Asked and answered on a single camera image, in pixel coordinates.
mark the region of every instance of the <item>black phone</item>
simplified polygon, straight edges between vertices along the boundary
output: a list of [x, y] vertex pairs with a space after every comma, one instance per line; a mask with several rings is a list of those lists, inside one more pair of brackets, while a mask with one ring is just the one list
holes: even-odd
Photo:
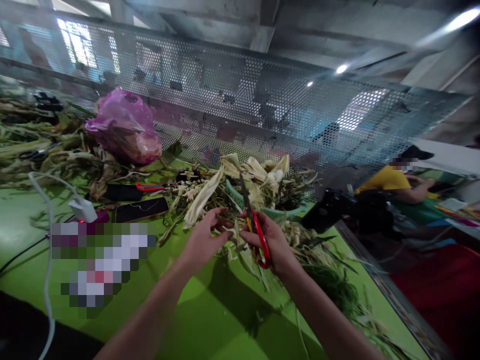
[[135, 185], [107, 184], [103, 198], [110, 201], [140, 201], [144, 195], [143, 191]]
[[131, 223], [163, 215], [169, 211], [169, 203], [164, 197], [120, 205], [115, 210], [116, 223]]

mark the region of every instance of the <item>ceiling light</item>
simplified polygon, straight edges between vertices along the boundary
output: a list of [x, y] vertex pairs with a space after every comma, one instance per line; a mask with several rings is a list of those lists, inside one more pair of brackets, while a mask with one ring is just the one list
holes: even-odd
[[347, 65], [343, 64], [343, 65], [340, 65], [340, 66], [338, 67], [338, 69], [336, 70], [336, 73], [337, 73], [337, 74], [341, 74], [341, 73], [343, 73], [345, 70], [347, 70]]
[[457, 29], [460, 29], [461, 27], [464, 27], [468, 23], [471, 23], [473, 20], [477, 18], [477, 16], [480, 15], [480, 9], [478, 8], [473, 8], [468, 11], [465, 11], [458, 15], [456, 18], [454, 18], [447, 26], [446, 30], [448, 32], [455, 31]]

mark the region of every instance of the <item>plastic bag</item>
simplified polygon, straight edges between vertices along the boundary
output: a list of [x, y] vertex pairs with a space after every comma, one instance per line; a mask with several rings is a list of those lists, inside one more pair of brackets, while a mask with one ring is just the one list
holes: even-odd
[[150, 164], [162, 156], [152, 110], [139, 96], [117, 87], [98, 106], [97, 117], [85, 129], [103, 148], [134, 164]]

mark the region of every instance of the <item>window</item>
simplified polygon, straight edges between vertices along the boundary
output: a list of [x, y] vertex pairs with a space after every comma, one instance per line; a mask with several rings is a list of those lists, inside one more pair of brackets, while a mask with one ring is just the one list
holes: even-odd
[[0, 27], [0, 45], [10, 47], [9, 41], [7, 40], [7, 37], [4, 34], [2, 27]]
[[340, 128], [355, 130], [364, 116], [380, 101], [387, 93], [387, 89], [377, 91], [365, 91], [353, 98], [338, 118]]
[[117, 52], [117, 42], [115, 38], [111, 35], [108, 36], [108, 44], [110, 45], [111, 57], [113, 59], [113, 66], [115, 72], [120, 74], [120, 62], [119, 62], [119, 53]]
[[96, 68], [97, 62], [92, 49], [92, 39], [87, 26], [57, 19], [72, 63], [77, 62]]

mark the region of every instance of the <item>metal mesh partition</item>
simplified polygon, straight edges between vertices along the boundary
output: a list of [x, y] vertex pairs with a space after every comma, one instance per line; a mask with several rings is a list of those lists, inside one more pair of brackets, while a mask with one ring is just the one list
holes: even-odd
[[0, 75], [91, 107], [141, 95], [165, 146], [212, 167], [290, 154], [324, 186], [358, 186], [468, 98], [0, 0]]

